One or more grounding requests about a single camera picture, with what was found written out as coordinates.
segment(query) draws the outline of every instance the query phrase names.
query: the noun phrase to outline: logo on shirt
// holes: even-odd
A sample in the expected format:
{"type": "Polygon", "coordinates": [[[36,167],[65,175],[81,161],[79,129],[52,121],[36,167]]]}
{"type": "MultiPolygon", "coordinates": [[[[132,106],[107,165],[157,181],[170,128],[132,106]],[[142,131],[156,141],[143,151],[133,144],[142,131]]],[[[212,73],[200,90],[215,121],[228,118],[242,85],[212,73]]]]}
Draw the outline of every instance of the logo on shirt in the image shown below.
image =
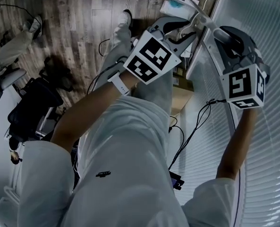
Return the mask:
{"type": "Polygon", "coordinates": [[[110,171],[108,171],[108,172],[100,172],[100,173],[98,173],[98,174],[96,175],[96,177],[106,177],[106,176],[108,176],[108,175],[110,175],[110,174],[111,174],[110,171]]]}

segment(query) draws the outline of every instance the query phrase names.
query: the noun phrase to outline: wire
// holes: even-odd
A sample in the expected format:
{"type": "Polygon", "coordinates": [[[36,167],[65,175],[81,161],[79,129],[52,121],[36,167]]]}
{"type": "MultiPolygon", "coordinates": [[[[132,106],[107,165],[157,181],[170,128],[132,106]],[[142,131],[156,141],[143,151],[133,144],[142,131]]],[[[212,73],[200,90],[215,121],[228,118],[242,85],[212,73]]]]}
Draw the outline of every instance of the wire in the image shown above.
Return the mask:
{"type": "MultiPolygon", "coordinates": [[[[204,4],[203,4],[202,10],[205,9],[205,6],[206,6],[206,4],[207,4],[207,1],[208,1],[208,0],[205,0],[205,2],[204,2],[204,4]]],[[[183,37],[183,31],[184,31],[185,29],[188,29],[189,27],[192,26],[192,23],[194,22],[195,18],[196,18],[198,15],[199,15],[199,12],[196,12],[196,15],[195,15],[195,16],[192,18],[192,20],[190,21],[190,25],[188,25],[187,27],[183,28],[182,31],[178,32],[178,34],[177,34],[177,39],[176,39],[176,40],[178,40],[178,35],[179,35],[179,34],[180,34],[180,39],[183,37]]]]}
{"type": "Polygon", "coordinates": [[[179,126],[176,126],[176,125],[174,125],[173,127],[179,128],[179,130],[182,132],[182,135],[183,135],[183,143],[182,143],[182,145],[183,145],[183,144],[184,144],[184,141],[185,141],[185,135],[184,135],[183,130],[182,130],[179,126]]]}
{"type": "Polygon", "coordinates": [[[42,27],[42,24],[38,21],[38,19],[36,19],[32,14],[30,14],[30,12],[27,11],[25,8],[22,8],[22,7],[19,7],[19,6],[16,6],[16,5],[9,5],[9,4],[0,4],[0,6],[8,6],[8,7],[15,7],[15,8],[22,9],[25,12],[27,12],[28,15],[31,16],[33,19],[37,20],[37,22],[40,24],[40,27],[42,27]]]}
{"type": "Polygon", "coordinates": [[[95,76],[95,78],[92,80],[92,82],[91,82],[91,84],[89,85],[89,87],[88,87],[88,89],[87,89],[87,92],[86,92],[86,95],[88,95],[88,93],[89,93],[89,91],[93,91],[93,89],[96,87],[96,85],[97,85],[97,82],[98,82],[98,79],[99,79],[99,77],[103,74],[103,73],[105,73],[106,71],[108,71],[109,69],[111,69],[111,68],[113,68],[113,67],[115,67],[116,65],[118,65],[119,63],[125,63],[124,61],[119,61],[119,60],[121,60],[122,58],[125,58],[125,59],[127,59],[128,57],[127,56],[120,56],[119,58],[118,58],[118,60],[116,61],[116,63],[114,63],[113,65],[111,65],[111,66],[109,66],[108,68],[106,68],[104,71],[102,71],[100,74],[98,74],[97,76],[95,76]]]}
{"type": "Polygon", "coordinates": [[[173,116],[170,116],[170,118],[174,118],[174,119],[176,120],[176,123],[173,125],[173,126],[176,126],[177,123],[178,123],[178,119],[177,119],[176,117],[173,117],[173,116]]]}
{"type": "Polygon", "coordinates": [[[77,157],[77,155],[78,155],[78,153],[76,153],[76,155],[75,155],[75,161],[74,161],[73,169],[74,169],[75,173],[78,174],[78,179],[80,179],[80,175],[79,175],[79,172],[77,170],[77,164],[78,164],[78,157],[77,157]]]}
{"type": "Polygon", "coordinates": [[[104,43],[104,42],[106,42],[106,41],[108,41],[108,40],[110,40],[110,39],[103,40],[103,41],[99,44],[99,49],[98,49],[98,50],[99,50],[99,54],[100,54],[102,57],[104,57],[104,55],[102,55],[102,54],[101,54],[101,51],[100,51],[101,44],[104,43]]]}
{"type": "Polygon", "coordinates": [[[214,98],[211,99],[210,101],[206,102],[206,105],[204,105],[204,107],[202,107],[197,115],[197,120],[196,120],[196,126],[195,128],[193,129],[192,133],[190,134],[190,136],[188,137],[188,139],[186,140],[185,143],[183,143],[181,145],[181,147],[178,149],[177,153],[175,154],[172,162],[171,162],[171,165],[169,166],[169,170],[170,168],[172,167],[172,165],[176,162],[178,156],[180,155],[180,153],[183,151],[183,149],[185,149],[185,147],[188,145],[189,141],[191,140],[192,136],[194,135],[194,133],[199,129],[201,128],[201,126],[208,120],[210,114],[211,114],[211,105],[212,104],[217,104],[217,103],[226,103],[227,101],[224,99],[224,100],[215,100],[214,98]],[[203,115],[207,112],[207,110],[209,110],[209,113],[208,113],[208,116],[206,117],[206,119],[200,124],[201,120],[202,120],[202,117],[203,115]]]}

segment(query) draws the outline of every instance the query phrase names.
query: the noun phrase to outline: white sleeve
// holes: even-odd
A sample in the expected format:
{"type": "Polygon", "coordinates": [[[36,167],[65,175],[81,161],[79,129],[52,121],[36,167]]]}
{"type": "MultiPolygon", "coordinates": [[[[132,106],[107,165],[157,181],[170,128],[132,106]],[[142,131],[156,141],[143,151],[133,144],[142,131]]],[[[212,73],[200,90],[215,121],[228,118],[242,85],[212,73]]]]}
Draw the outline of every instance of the white sleeve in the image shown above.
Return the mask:
{"type": "Polygon", "coordinates": [[[70,154],[50,142],[26,142],[21,184],[18,226],[57,226],[74,187],[70,154]]]}
{"type": "Polygon", "coordinates": [[[198,186],[182,209],[191,227],[229,227],[233,199],[234,181],[218,178],[198,186]]]}

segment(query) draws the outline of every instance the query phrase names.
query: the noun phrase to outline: black cable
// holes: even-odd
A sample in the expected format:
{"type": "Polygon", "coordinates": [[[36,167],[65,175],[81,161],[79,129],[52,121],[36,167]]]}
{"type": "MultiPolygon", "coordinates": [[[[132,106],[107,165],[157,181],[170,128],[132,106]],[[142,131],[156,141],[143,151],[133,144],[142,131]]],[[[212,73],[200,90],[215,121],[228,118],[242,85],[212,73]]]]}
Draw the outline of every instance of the black cable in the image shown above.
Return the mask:
{"type": "Polygon", "coordinates": [[[92,87],[92,85],[93,85],[93,83],[94,83],[94,86],[92,87],[91,92],[93,91],[93,89],[94,89],[95,86],[97,85],[97,81],[98,81],[99,77],[100,77],[103,73],[105,73],[105,72],[108,71],[109,69],[115,67],[115,66],[118,65],[119,63],[123,63],[123,64],[125,63],[124,61],[121,60],[122,58],[127,59],[128,57],[125,56],[125,55],[120,56],[120,57],[118,58],[118,60],[116,61],[116,63],[114,63],[113,65],[109,66],[109,67],[106,68],[104,71],[102,71],[100,74],[98,74],[97,76],[95,76],[95,78],[92,80],[91,84],[89,85],[89,87],[88,87],[88,89],[87,89],[86,95],[88,95],[89,90],[90,90],[90,88],[92,87]]]}
{"type": "Polygon", "coordinates": [[[185,135],[184,135],[183,130],[182,130],[180,127],[176,126],[176,125],[174,125],[173,127],[179,128],[179,130],[182,132],[182,135],[183,135],[183,142],[182,142],[182,145],[183,145],[183,144],[184,144],[184,141],[185,141],[185,135]]]}
{"type": "Polygon", "coordinates": [[[197,115],[197,120],[196,120],[196,126],[195,128],[193,129],[192,133],[190,134],[190,136],[188,137],[188,139],[186,140],[186,142],[184,144],[182,144],[182,146],[178,149],[177,153],[175,154],[172,162],[171,162],[171,165],[169,166],[169,170],[170,168],[172,167],[172,165],[176,162],[178,156],[180,155],[180,153],[183,151],[183,149],[185,149],[185,147],[188,145],[189,141],[191,140],[192,136],[194,135],[194,133],[199,129],[201,128],[201,126],[208,120],[210,114],[211,114],[211,105],[212,104],[216,104],[216,103],[225,103],[227,102],[225,99],[224,100],[214,100],[211,99],[210,101],[206,102],[206,105],[204,105],[204,107],[202,107],[197,115]],[[203,117],[203,115],[205,114],[205,112],[209,109],[209,113],[208,113],[208,116],[206,117],[206,119],[201,123],[200,125],[200,122],[201,122],[201,119],[203,117]]]}
{"type": "Polygon", "coordinates": [[[9,5],[9,4],[0,4],[0,6],[8,6],[8,7],[14,7],[14,8],[19,8],[19,9],[22,9],[24,10],[25,12],[28,13],[29,16],[31,16],[33,19],[36,19],[32,14],[30,14],[29,11],[27,11],[25,8],[22,8],[22,7],[19,7],[19,6],[16,6],[16,5],[9,5]]]}
{"type": "Polygon", "coordinates": [[[110,40],[110,39],[103,40],[103,41],[99,44],[99,54],[100,54],[102,57],[104,57],[104,55],[102,55],[102,54],[101,54],[101,51],[100,51],[101,44],[104,43],[104,42],[106,42],[106,41],[108,41],[108,40],[110,40]]]}
{"type": "Polygon", "coordinates": [[[170,118],[174,118],[174,119],[176,120],[176,123],[173,125],[173,126],[176,126],[177,123],[178,123],[178,119],[177,119],[176,117],[173,117],[173,116],[170,116],[170,118]]]}

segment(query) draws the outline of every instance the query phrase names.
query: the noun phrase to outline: cardboard box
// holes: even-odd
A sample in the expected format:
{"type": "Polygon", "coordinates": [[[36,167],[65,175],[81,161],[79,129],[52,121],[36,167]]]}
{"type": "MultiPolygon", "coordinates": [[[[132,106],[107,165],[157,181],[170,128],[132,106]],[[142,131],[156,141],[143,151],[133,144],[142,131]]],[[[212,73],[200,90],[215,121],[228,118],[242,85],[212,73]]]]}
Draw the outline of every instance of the cardboard box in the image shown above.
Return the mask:
{"type": "Polygon", "coordinates": [[[172,69],[173,76],[183,77],[186,78],[186,70],[180,67],[175,67],[172,69]]]}
{"type": "Polygon", "coordinates": [[[181,112],[194,93],[193,83],[180,76],[173,76],[171,116],[181,112]]]}

